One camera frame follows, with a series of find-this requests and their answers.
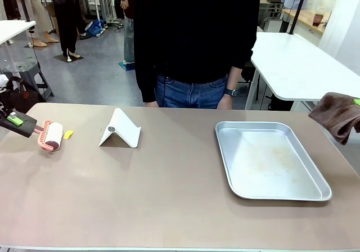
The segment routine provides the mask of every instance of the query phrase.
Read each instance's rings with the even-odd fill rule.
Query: metal tray
[[[287,125],[222,121],[215,131],[230,188],[239,197],[331,199],[330,186]]]

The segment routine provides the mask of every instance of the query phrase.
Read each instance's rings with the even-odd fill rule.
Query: person's right hand
[[[121,6],[122,9],[128,8],[128,7],[129,7],[129,2],[128,2],[128,0],[121,0],[120,6]]]
[[[145,106],[146,107],[159,107],[159,105],[156,101],[145,103]]]

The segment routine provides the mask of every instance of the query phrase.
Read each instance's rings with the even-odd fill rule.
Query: brown cloth
[[[352,128],[360,133],[360,106],[355,97],[340,93],[327,93],[316,105],[309,117],[326,128],[334,139],[345,145]]]

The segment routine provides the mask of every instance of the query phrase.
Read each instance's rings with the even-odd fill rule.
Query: yellow sticky note
[[[64,139],[68,140],[73,133],[74,133],[74,131],[72,131],[72,130],[66,131],[65,135],[64,135]]]

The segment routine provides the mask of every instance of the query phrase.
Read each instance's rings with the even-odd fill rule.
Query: gray stool
[[[44,92],[40,93],[45,99],[48,96],[54,96],[52,89],[47,83],[43,73],[41,73],[38,64],[36,62],[16,62],[16,71],[11,71],[10,67],[7,66],[2,73],[5,74],[6,77],[12,77],[12,73],[19,73],[20,77],[24,79],[27,83],[33,86],[39,93],[39,89],[43,89]],[[39,74],[42,83],[36,83],[35,76]]]

